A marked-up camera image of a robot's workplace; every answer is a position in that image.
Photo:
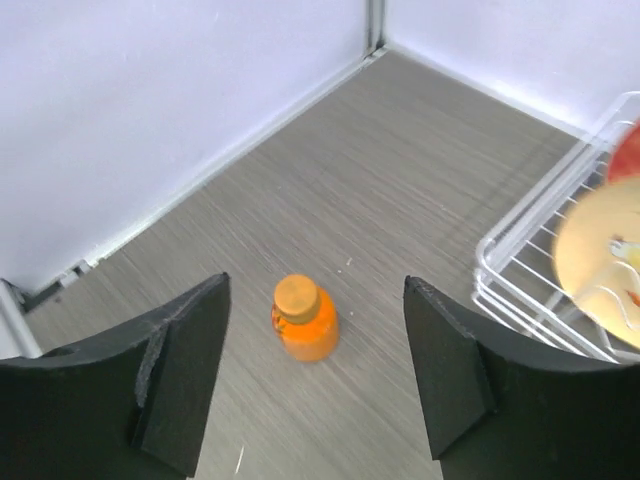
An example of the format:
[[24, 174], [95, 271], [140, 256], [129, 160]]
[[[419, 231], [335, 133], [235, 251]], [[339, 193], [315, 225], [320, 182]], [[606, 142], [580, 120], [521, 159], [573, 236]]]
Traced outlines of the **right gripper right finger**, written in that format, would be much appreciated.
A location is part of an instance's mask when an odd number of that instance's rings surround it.
[[430, 452], [447, 479], [635, 479], [639, 367], [560, 350], [404, 282]]

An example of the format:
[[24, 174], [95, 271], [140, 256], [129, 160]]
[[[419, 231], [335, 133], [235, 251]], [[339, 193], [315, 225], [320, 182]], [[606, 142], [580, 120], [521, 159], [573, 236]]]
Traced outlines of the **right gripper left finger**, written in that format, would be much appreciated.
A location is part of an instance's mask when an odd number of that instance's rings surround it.
[[230, 310], [221, 273], [42, 357], [4, 360], [2, 477], [193, 477]]

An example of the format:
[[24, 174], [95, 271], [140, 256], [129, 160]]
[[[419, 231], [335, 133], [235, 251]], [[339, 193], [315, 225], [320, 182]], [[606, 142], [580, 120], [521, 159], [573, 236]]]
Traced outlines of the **orange juice bottle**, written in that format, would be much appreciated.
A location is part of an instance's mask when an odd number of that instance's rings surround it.
[[328, 292], [303, 274], [290, 274], [273, 293], [272, 327], [297, 361], [318, 362], [340, 338], [337, 310]]

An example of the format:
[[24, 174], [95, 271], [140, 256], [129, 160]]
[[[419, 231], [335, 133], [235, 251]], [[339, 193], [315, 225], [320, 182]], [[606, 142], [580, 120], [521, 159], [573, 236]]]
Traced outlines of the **orange bottle cap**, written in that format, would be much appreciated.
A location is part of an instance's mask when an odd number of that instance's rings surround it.
[[288, 322], [305, 324], [317, 315], [319, 288], [308, 276], [291, 274], [276, 285], [273, 300], [276, 311]]

